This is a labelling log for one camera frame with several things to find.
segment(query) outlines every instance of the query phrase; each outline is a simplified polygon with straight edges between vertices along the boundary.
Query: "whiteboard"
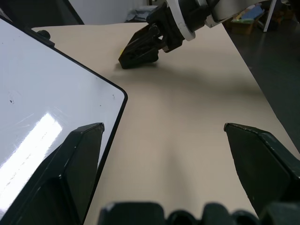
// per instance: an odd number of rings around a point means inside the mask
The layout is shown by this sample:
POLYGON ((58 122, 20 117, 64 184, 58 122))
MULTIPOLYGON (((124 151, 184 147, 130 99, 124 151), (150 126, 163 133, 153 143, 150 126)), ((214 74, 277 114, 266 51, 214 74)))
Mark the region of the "whiteboard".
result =
POLYGON ((99 165, 127 95, 1 18, 0 80, 1 219, 39 164, 76 128, 104 123, 99 165))

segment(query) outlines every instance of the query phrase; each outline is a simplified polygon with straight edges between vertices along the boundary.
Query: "dark floor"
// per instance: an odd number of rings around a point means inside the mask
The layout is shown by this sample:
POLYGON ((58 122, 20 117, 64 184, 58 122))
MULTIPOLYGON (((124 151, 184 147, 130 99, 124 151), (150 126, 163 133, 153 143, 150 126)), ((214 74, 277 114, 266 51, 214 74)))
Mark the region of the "dark floor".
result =
POLYGON ((277 31, 229 35, 300 152, 300 24, 284 21, 277 31))

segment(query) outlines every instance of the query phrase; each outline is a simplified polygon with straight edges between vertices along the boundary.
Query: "table surface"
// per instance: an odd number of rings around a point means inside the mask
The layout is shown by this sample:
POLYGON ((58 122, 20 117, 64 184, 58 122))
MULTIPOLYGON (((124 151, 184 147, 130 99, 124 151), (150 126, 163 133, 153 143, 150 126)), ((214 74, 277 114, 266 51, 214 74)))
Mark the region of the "table surface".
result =
POLYGON ((186 209, 199 217, 207 202, 254 212, 224 124, 267 130, 299 158, 296 148, 222 25, 198 30, 153 65, 123 70, 120 52, 144 25, 43 28, 56 48, 128 94, 85 224, 115 201, 159 202, 167 215, 186 209))

